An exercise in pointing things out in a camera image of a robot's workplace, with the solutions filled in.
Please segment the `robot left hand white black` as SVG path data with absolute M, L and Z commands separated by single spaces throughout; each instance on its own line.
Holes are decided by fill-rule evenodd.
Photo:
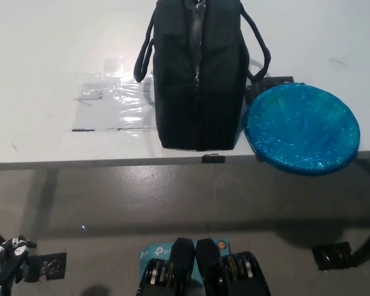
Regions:
M 35 242 L 23 235 L 0 244 L 0 295 L 11 295 L 13 284 L 25 277 L 29 250 L 36 247 Z

